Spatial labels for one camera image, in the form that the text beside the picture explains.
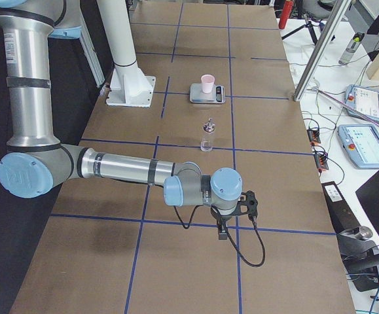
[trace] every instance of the light blue joint cap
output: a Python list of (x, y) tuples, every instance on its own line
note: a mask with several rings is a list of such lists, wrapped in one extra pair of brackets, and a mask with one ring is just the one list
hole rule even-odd
[(173, 176), (166, 178), (163, 185), (163, 197), (166, 205), (183, 205), (183, 189), (179, 177)]
[(0, 8), (12, 8), (21, 5), (26, 0), (0, 0)]
[(242, 194), (242, 177), (234, 169), (218, 169), (211, 176), (211, 189), (222, 200), (234, 201)]
[(15, 196), (35, 198), (52, 188), (53, 179), (48, 168), (37, 158), (12, 152), (0, 161), (0, 183)]
[(82, 27), (71, 28), (54, 28), (54, 31), (49, 35), (50, 38), (55, 39), (78, 39), (82, 33)]

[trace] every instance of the red fire extinguisher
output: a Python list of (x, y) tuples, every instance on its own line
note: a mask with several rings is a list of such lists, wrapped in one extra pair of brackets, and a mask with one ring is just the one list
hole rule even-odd
[(291, 14), (291, 10), (293, 9), (294, 1), (293, 0), (285, 0), (285, 3), (282, 8), (282, 14), (280, 17), (280, 29), (284, 29), (285, 25), (287, 25), (287, 20), (289, 15)]

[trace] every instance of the label sticker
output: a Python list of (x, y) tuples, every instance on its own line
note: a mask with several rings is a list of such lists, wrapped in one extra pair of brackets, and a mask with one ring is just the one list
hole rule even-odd
[(327, 194), (331, 198), (332, 202), (343, 200), (342, 196), (340, 196), (338, 190), (336, 189), (334, 185), (327, 185), (325, 186), (325, 189), (326, 189)]
[(5, 34), (6, 63), (18, 63), (18, 52), (14, 33)]

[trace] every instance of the ur logo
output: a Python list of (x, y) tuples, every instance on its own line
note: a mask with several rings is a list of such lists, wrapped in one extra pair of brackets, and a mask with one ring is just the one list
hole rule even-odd
[(10, 187), (31, 188), (31, 178), (27, 169), (6, 168), (6, 176)]

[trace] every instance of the grey device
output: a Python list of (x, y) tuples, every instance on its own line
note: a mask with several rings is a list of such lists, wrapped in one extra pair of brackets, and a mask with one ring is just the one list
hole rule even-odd
[(214, 85), (211, 93), (204, 93), (200, 83), (193, 83), (190, 86), (189, 100), (191, 103), (215, 103), (226, 102), (225, 90), (223, 85)]
[[(359, 111), (373, 120), (379, 122), (379, 91), (372, 88), (362, 87), (358, 85), (349, 85), (346, 88), (345, 104)], [(357, 114), (348, 110), (350, 116)]]
[(379, 134), (372, 124), (343, 124), (338, 135), (358, 169), (379, 169)]

